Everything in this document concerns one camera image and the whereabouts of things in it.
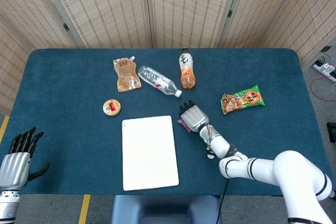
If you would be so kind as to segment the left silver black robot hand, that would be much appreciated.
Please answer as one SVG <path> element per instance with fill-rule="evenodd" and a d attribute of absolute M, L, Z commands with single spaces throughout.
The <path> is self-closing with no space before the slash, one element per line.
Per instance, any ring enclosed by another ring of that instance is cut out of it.
<path fill-rule="evenodd" d="M 31 159 L 34 155 L 39 139 L 44 132 L 34 134 L 36 128 L 18 134 L 13 138 L 8 153 L 1 163 L 1 190 L 18 191 L 30 182 L 48 171 L 50 162 L 34 172 L 30 172 Z"/>

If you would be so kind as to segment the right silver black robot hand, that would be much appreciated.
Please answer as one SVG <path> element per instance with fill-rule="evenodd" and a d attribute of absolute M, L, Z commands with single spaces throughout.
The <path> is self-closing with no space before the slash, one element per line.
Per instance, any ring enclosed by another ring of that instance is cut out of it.
<path fill-rule="evenodd" d="M 195 133 L 199 133 L 205 125 L 209 124 L 208 116 L 192 100 L 180 106 L 179 115 L 188 128 Z"/>

